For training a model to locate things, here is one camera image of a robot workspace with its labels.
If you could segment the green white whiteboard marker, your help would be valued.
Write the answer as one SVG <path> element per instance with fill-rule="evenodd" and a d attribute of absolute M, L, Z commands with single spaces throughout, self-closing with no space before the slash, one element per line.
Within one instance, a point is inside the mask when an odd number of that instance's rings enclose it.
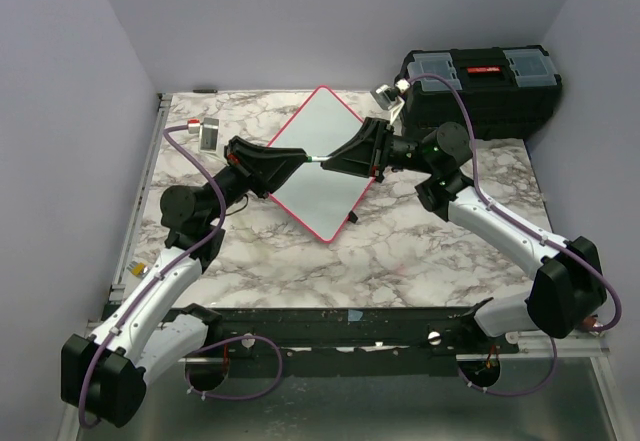
<path fill-rule="evenodd" d="M 330 156 L 308 156 L 307 162 L 309 163 L 322 163 L 330 159 Z"/>

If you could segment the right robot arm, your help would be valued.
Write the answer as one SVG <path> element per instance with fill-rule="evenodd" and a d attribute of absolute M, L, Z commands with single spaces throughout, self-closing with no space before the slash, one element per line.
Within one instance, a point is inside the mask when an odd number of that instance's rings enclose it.
<path fill-rule="evenodd" d="M 476 234 L 532 280 L 528 293 L 474 308 L 472 321 L 459 331 L 467 350 L 483 352 L 513 331 L 566 337 L 607 299 L 596 246 L 583 236 L 569 241 L 539 228 L 490 198 L 461 170 L 472 157 L 469 135 L 459 124 L 445 123 L 417 141 L 394 134 L 385 120 L 368 118 L 320 165 L 376 180 L 388 168 L 426 174 L 415 187 L 425 210 Z"/>

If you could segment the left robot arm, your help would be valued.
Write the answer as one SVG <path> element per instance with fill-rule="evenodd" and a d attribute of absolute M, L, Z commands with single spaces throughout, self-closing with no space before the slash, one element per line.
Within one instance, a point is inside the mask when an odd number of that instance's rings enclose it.
<path fill-rule="evenodd" d="M 165 246 L 129 297 L 90 335 L 71 336 L 61 351 L 61 398 L 78 410 L 82 428 L 126 425 L 151 383 L 189 354 L 227 353 L 243 336 L 223 338 L 219 313 L 191 304 L 169 327 L 161 322 L 180 295 L 218 256 L 227 210 L 249 192 L 275 193 L 309 157 L 300 148 L 273 148 L 234 137 L 217 174 L 189 152 L 202 186 L 173 185 L 161 197 Z"/>

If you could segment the pink framed whiteboard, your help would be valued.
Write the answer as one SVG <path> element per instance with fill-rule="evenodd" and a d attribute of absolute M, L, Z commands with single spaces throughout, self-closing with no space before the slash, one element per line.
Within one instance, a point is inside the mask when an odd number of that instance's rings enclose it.
<path fill-rule="evenodd" d="M 327 86 L 317 87 L 268 145 L 302 148 L 312 157 L 333 153 L 360 129 L 362 119 Z M 371 178 L 306 163 L 271 199 L 324 243 L 334 241 L 371 186 Z"/>

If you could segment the black toolbox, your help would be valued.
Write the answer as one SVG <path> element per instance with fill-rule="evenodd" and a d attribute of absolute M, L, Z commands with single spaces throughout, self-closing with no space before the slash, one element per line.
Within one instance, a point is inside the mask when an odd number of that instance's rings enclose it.
<path fill-rule="evenodd" d="M 412 50 L 396 78 L 411 80 L 425 73 L 456 88 L 474 136 L 481 140 L 528 139 L 552 117 L 563 89 L 561 75 L 540 45 Z M 465 124 L 453 95 L 437 80 L 416 80 L 403 98 L 404 136 L 421 139 L 443 123 Z"/>

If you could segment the yellow grey small object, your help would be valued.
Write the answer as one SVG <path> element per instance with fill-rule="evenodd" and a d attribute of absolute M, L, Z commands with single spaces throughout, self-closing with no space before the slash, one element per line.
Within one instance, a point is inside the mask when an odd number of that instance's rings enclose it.
<path fill-rule="evenodd" d="M 137 278 L 143 278 L 147 271 L 148 267 L 142 262 L 131 261 L 127 266 L 128 271 Z"/>

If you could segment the copper pipe fitting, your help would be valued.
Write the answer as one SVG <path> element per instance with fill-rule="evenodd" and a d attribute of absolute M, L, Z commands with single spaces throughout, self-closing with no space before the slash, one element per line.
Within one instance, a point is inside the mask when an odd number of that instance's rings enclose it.
<path fill-rule="evenodd" d="M 591 315 L 583 320 L 581 328 L 585 332 L 599 332 L 602 328 L 602 323 L 597 315 Z"/>

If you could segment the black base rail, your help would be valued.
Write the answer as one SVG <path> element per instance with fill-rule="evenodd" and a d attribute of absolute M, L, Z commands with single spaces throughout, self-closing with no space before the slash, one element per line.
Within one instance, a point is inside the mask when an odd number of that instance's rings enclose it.
<path fill-rule="evenodd" d="M 466 307 L 172 308 L 165 334 L 193 321 L 204 327 L 205 352 L 189 349 L 186 372 L 200 385 L 231 378 L 335 378 L 426 374 L 454 376 L 459 355 L 514 354 L 505 337 L 472 327 Z"/>

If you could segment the aluminium frame rail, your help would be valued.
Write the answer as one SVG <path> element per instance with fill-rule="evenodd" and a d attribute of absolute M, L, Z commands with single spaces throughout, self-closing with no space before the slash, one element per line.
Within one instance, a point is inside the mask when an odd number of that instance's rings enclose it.
<path fill-rule="evenodd" d="M 159 93 L 158 97 L 159 106 L 152 130 L 151 142 L 147 150 L 141 172 L 141 178 L 134 197 L 133 210 L 127 225 L 124 244 L 117 261 L 114 278 L 109 287 L 107 295 L 108 304 L 116 301 L 122 301 L 124 299 L 124 292 L 126 289 L 125 272 L 127 271 L 127 266 L 133 259 L 133 252 L 135 250 L 138 232 L 142 223 L 144 207 L 148 198 L 148 190 L 155 169 L 162 141 L 162 133 L 167 122 L 173 95 L 170 93 Z"/>

